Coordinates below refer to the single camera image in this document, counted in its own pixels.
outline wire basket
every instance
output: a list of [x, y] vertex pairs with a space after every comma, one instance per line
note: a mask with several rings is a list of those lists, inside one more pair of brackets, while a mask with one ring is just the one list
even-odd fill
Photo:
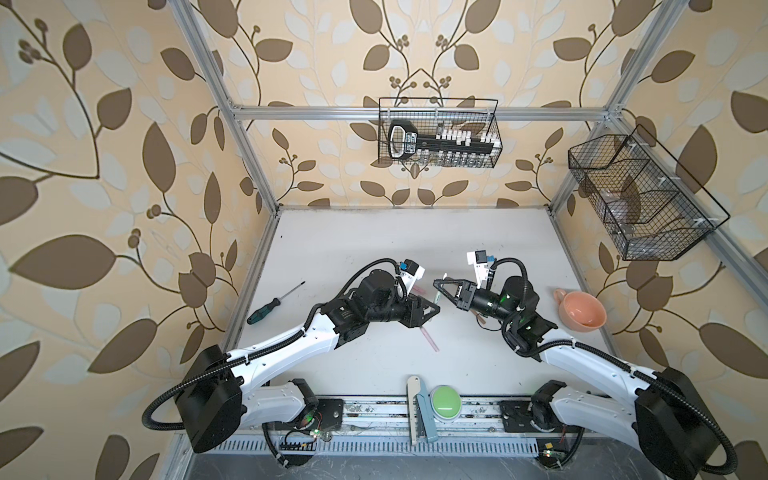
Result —
[[497, 106], [497, 100], [484, 98], [381, 97], [379, 162], [493, 168], [504, 147]]
[[[673, 174], [650, 155], [654, 146], [670, 158]], [[568, 168], [623, 260], [676, 260], [730, 218], [642, 125], [630, 135], [603, 135], [572, 147]], [[716, 213], [705, 213], [702, 200]]]

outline screwdriver handle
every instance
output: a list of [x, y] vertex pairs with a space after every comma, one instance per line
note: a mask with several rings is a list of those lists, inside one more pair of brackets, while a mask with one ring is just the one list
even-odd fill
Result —
[[279, 298], [272, 299], [272, 301], [269, 302], [267, 305], [262, 306], [257, 311], [253, 312], [251, 316], [248, 317], [248, 320], [246, 320], [246, 322], [248, 323], [248, 325], [253, 325], [254, 323], [258, 322], [259, 320], [267, 316], [267, 314], [269, 314], [269, 312], [271, 312], [278, 305], [280, 305], [280, 299]]

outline white leaf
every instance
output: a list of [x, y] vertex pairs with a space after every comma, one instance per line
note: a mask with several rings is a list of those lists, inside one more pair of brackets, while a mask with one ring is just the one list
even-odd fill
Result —
[[83, 180], [74, 182], [70, 184], [69, 191], [72, 192], [81, 204], [94, 210], [106, 210], [112, 205], [107, 191], [94, 181]]
[[291, 12], [285, 14], [286, 27], [288, 30], [299, 40], [309, 41], [310, 30], [307, 28], [306, 23], [301, 18], [295, 16]]
[[297, 48], [291, 50], [286, 61], [293, 68], [301, 69], [309, 68], [310, 66], [310, 60], [306, 57], [306, 54]]
[[538, 29], [538, 34], [536, 34], [536, 41], [544, 40], [545, 38], [549, 38], [554, 35], [558, 30], [560, 30], [560, 27], [563, 26], [564, 20], [565, 11], [556, 13], [550, 18], [544, 20], [544, 22], [541, 23], [541, 27]]
[[90, 20], [98, 20], [107, 23], [104, 13], [99, 8], [95, 0], [62, 0], [72, 16], [80, 23], [87, 23]]
[[746, 90], [768, 77], [768, 51], [758, 51], [742, 57], [723, 79], [723, 83], [732, 91]]
[[327, 138], [322, 138], [318, 140], [317, 147], [325, 155], [334, 155], [336, 157], [339, 156], [339, 148], [336, 146], [335, 143], [333, 143], [331, 140], [328, 140]]
[[533, 103], [533, 99], [536, 96], [536, 90], [530, 90], [525, 92], [524, 94], [520, 94], [517, 97], [513, 98], [511, 102], [509, 102], [510, 107], [527, 107], [531, 103]]
[[149, 385], [145, 385], [135, 392], [127, 394], [112, 409], [112, 411], [109, 412], [109, 416], [113, 419], [116, 419], [133, 412], [139, 407], [139, 405], [143, 404], [141, 400], [144, 400], [144, 397], [147, 396], [147, 392], [149, 392]]
[[126, 235], [133, 227], [134, 216], [128, 212], [120, 212], [114, 216], [104, 235], [107, 237], [119, 237], [120, 235]]
[[306, 103], [310, 107], [327, 107], [328, 102], [325, 98], [319, 96], [318, 94], [314, 94], [311, 91], [305, 91], [304, 92], [304, 98], [306, 99]]
[[157, 90], [160, 92], [160, 96], [163, 99], [170, 100], [176, 94], [174, 79], [167, 75], [160, 75], [157, 77]]
[[104, 50], [96, 57], [101, 72], [122, 88], [133, 87], [138, 75], [125, 55], [115, 50]]
[[56, 158], [56, 154], [47, 147], [27, 138], [11, 138], [0, 141], [0, 151], [36, 167], [44, 167]]
[[512, 75], [512, 69], [506, 61], [499, 60], [496, 64], [496, 69], [493, 71], [493, 78], [496, 80], [496, 84], [499, 87], [503, 87], [509, 81], [509, 77]]
[[721, 111], [723, 111], [723, 101], [705, 100], [690, 113], [685, 123], [689, 127], [698, 127], [716, 118]]
[[331, 26], [331, 13], [325, 12], [320, 16], [320, 20], [317, 22], [317, 33], [325, 33]]
[[355, 34], [357, 26], [352, 20], [342, 20], [333, 29], [331, 34], [331, 41], [334, 45], [341, 45], [347, 43]]
[[525, 12], [518, 13], [518, 29], [526, 33], [531, 31], [531, 19]]
[[90, 364], [88, 360], [77, 353], [70, 353], [54, 363], [43, 374], [43, 378], [48, 383], [55, 385], [77, 385], [85, 379]]
[[730, 28], [716, 31], [707, 40], [707, 63], [716, 67], [728, 61], [739, 45], [739, 35]]
[[326, 178], [339, 178], [339, 168], [334, 164], [320, 164], [319, 170]]
[[343, 87], [346, 84], [348, 75], [349, 72], [347, 71], [346, 62], [344, 60], [334, 65], [333, 70], [331, 70], [331, 78], [337, 87]]
[[554, 50], [550, 47], [546, 48], [545, 50], [541, 51], [540, 54], [538, 54], [538, 57], [536, 57], [536, 60], [534, 60], [533, 65], [539, 68], [550, 68], [556, 63], [558, 63], [558, 56], [554, 54]]
[[41, 286], [40, 291], [42, 292], [43, 300], [54, 312], [70, 320], [74, 319], [74, 312], [78, 308], [80, 290], [60, 290], [49, 286]]
[[760, 228], [755, 223], [744, 215], [736, 215], [731, 217], [730, 221], [726, 223], [726, 226], [730, 228], [730, 231], [741, 240], [765, 240], [765, 235], [760, 231]]
[[168, 120], [163, 108], [152, 97], [139, 97], [139, 110], [158, 124], [164, 124]]
[[134, 54], [134, 57], [141, 63], [152, 61], [152, 36], [142, 27], [132, 27], [125, 35], [128, 42], [128, 49]]
[[88, 120], [80, 107], [80, 102], [74, 96], [64, 100], [64, 122], [77, 139], [88, 133]]
[[120, 309], [111, 303], [99, 303], [94, 312], [93, 333], [96, 338], [106, 342], [120, 324]]

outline screwdriver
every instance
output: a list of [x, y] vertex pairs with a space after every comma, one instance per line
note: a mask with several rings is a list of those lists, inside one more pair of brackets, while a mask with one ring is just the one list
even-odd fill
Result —
[[272, 299], [272, 301], [269, 302], [267, 305], [262, 306], [257, 311], [253, 312], [251, 316], [248, 317], [248, 320], [246, 320], [246, 322], [248, 322], [248, 325], [253, 325], [254, 323], [258, 322], [259, 320], [267, 316], [269, 312], [271, 312], [276, 306], [280, 305], [280, 301], [282, 299], [289, 296], [291, 293], [293, 293], [294, 290], [302, 286], [304, 283], [306, 283], [306, 281], [299, 283], [285, 295], [281, 296], [280, 298]]

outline brown leaf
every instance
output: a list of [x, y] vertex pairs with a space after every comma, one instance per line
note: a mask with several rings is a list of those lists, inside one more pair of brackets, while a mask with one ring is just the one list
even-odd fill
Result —
[[256, 55], [264, 61], [283, 61], [288, 58], [291, 50], [293, 42], [282, 38], [265, 38], [256, 44]]
[[208, 128], [208, 115], [198, 114], [192, 119], [192, 126], [190, 127], [190, 141], [192, 145], [197, 145], [203, 141], [205, 137], [205, 130]]
[[754, 440], [739, 442], [736, 444], [736, 454], [739, 457], [739, 466], [736, 467], [739, 480], [768, 478], [768, 462], [759, 443]]
[[170, 47], [160, 52], [168, 70], [182, 80], [194, 78], [194, 66], [187, 54], [178, 48]]
[[190, 338], [187, 339], [187, 345], [184, 346], [184, 351], [181, 353], [181, 361], [179, 363], [186, 363], [194, 356], [197, 349], [200, 348], [200, 344], [203, 342], [205, 336], [205, 329], [202, 325], [198, 325], [192, 330]]
[[208, 223], [216, 223], [221, 212], [221, 189], [216, 174], [211, 173], [208, 177], [208, 184], [205, 186], [205, 196], [203, 199], [203, 210]]
[[40, 341], [18, 347], [0, 357], [0, 402], [27, 376], [40, 353]]
[[627, 268], [627, 285], [639, 290], [656, 276], [659, 263], [656, 260], [632, 260]]
[[24, 453], [42, 434], [40, 427], [21, 427], [0, 433], [0, 468]]
[[640, 342], [643, 344], [645, 352], [654, 362], [661, 366], [670, 365], [669, 360], [667, 360], [667, 354], [664, 353], [664, 348], [661, 346], [659, 339], [656, 338], [653, 332], [647, 328], [643, 328], [640, 331]]
[[523, 171], [530, 171], [533, 170], [533, 163], [523, 160], [522, 158], [519, 158], [515, 161], [515, 166]]
[[158, 190], [168, 192], [176, 180], [176, 162], [168, 140], [156, 123], [147, 130], [141, 153], [149, 179]]
[[181, 299], [192, 308], [200, 308], [208, 298], [208, 290], [192, 273], [179, 273]]
[[151, 319], [136, 320], [112, 337], [88, 367], [88, 371], [112, 373], [124, 369], [149, 348], [156, 333], [157, 324]]
[[451, 182], [442, 188], [442, 196], [455, 197], [456, 195], [466, 190], [468, 185], [469, 180], [457, 180], [455, 182]]
[[131, 89], [113, 91], [101, 97], [96, 105], [96, 114], [101, 125], [108, 130], [117, 130], [131, 113]]
[[410, 188], [403, 188], [402, 190], [397, 190], [394, 194], [392, 194], [392, 203], [395, 205], [403, 205], [408, 200], [408, 197], [410, 196], [411, 196]]
[[557, 145], [560, 139], [562, 138], [563, 138], [563, 127], [560, 127], [556, 131], [553, 131], [552, 135], [550, 135], [549, 138], [547, 138], [547, 141], [544, 142], [544, 148], [549, 150], [550, 148]]
[[627, 50], [627, 54], [624, 56], [624, 60], [621, 61], [621, 68], [619, 69], [620, 74], [624, 74], [624, 70], [627, 69], [627, 65], [629, 65], [629, 61], [632, 59], [632, 55], [634, 55], [634, 48], [630, 48]]
[[589, 55], [592, 49], [592, 43], [586, 38], [569, 37], [555, 40], [552, 44], [554, 54], [561, 60], [577, 61]]
[[323, 184], [317, 182], [299, 182], [296, 185], [302, 192], [313, 192], [323, 187]]
[[216, 142], [219, 144], [221, 151], [224, 151], [224, 123], [221, 118], [214, 118], [214, 133], [216, 134]]
[[758, 134], [768, 130], [768, 100], [735, 91], [730, 96], [733, 118], [744, 130]]
[[253, 195], [253, 181], [250, 179], [250, 177], [245, 177], [240, 181], [240, 189], [248, 197]]
[[190, 255], [192, 273], [205, 286], [211, 286], [216, 281], [216, 264], [207, 253], [195, 252]]
[[681, 76], [694, 61], [696, 55], [685, 50], [671, 51], [659, 60], [650, 73], [650, 79], [656, 83], [667, 83]]
[[551, 101], [546, 105], [542, 105], [542, 108], [570, 108], [571, 102], [569, 100]]
[[432, 205], [435, 203], [435, 194], [431, 190], [419, 188], [416, 191], [416, 196], [419, 197], [419, 201], [425, 205]]
[[376, 129], [369, 124], [349, 124], [349, 127], [363, 140], [377, 141], [379, 139]]
[[603, 271], [608, 275], [611, 275], [616, 268], [614, 266], [614, 256], [608, 251], [608, 247], [605, 246], [605, 243], [600, 242], [598, 258], [600, 259], [600, 266], [603, 267]]
[[514, 200], [508, 198], [499, 198], [496, 200], [496, 208], [515, 208], [520, 207], [520, 204]]
[[38, 201], [38, 186], [21, 177], [0, 177], [0, 225], [16, 220]]
[[349, 10], [360, 30], [373, 34], [382, 28], [382, 10], [373, 0], [349, 0]]
[[384, 190], [384, 187], [377, 184], [376, 182], [363, 180], [360, 182], [360, 188], [362, 188], [362, 191], [366, 192], [371, 197], [384, 197], [386, 195], [386, 190]]
[[224, 261], [224, 268], [227, 272], [231, 272], [235, 267], [235, 261], [237, 260], [237, 240], [232, 240], [230, 249], [227, 250], [227, 258]]
[[672, 295], [672, 277], [655, 276], [637, 291], [637, 303], [649, 312], [663, 309]]
[[237, 33], [237, 11], [230, 0], [197, 0], [197, 7], [208, 25], [222, 37]]
[[694, 193], [701, 190], [717, 167], [717, 146], [712, 134], [700, 125], [680, 153], [675, 173]]
[[272, 139], [275, 140], [275, 143], [278, 144], [283, 150], [288, 150], [288, 148], [290, 148], [290, 144], [288, 143], [286, 136], [276, 128], [272, 129]]
[[91, 39], [82, 23], [78, 23], [67, 31], [64, 35], [62, 48], [64, 49], [64, 58], [72, 70], [77, 71], [88, 65], [93, 51]]
[[387, 45], [373, 45], [368, 53], [366, 59], [362, 61], [362, 69], [375, 71], [384, 68], [384, 65], [389, 61], [389, 46]]
[[308, 207], [322, 207], [327, 208], [331, 206], [331, 199], [329, 198], [318, 198], [317, 200], [312, 200], [307, 204]]
[[147, 457], [147, 459], [140, 463], [134, 472], [131, 473], [131, 477], [128, 480], [149, 480], [152, 476], [152, 472], [154, 472], [155, 465], [157, 465], [158, 458], [160, 458], [159, 453]]
[[744, 375], [768, 379], [768, 355], [741, 333], [722, 323], [706, 323], [699, 329], [699, 336], [725, 366]]
[[573, 194], [568, 197], [568, 203], [566, 204], [566, 207], [568, 208], [568, 214], [573, 217], [574, 212], [576, 211], [576, 197], [574, 197]]
[[72, 234], [38, 245], [8, 270], [41, 285], [79, 290], [104, 278], [115, 260], [102, 242]]
[[480, 33], [488, 28], [498, 13], [501, 0], [477, 0], [467, 9], [464, 26], [469, 33]]
[[477, 70], [480, 68], [478, 52], [471, 45], [456, 45], [453, 51], [453, 61], [462, 70]]
[[531, 185], [531, 182], [527, 180], [520, 180], [516, 182], [511, 182], [509, 184], [504, 184], [509, 190], [514, 190], [516, 192], [525, 192], [527, 190], [530, 190], [533, 185]]
[[301, 162], [299, 166], [296, 167], [296, 169], [300, 172], [308, 172], [315, 167], [316, 163], [317, 162], [315, 162], [314, 160], [305, 160]]
[[611, 30], [623, 37], [637, 28], [654, 7], [654, 0], [621, 0], [611, 19]]
[[649, 147], [656, 146], [656, 125], [648, 117], [637, 117], [634, 121], [635, 124], [640, 125], [641, 128], [637, 129], [638, 134], [643, 140], [648, 143]]

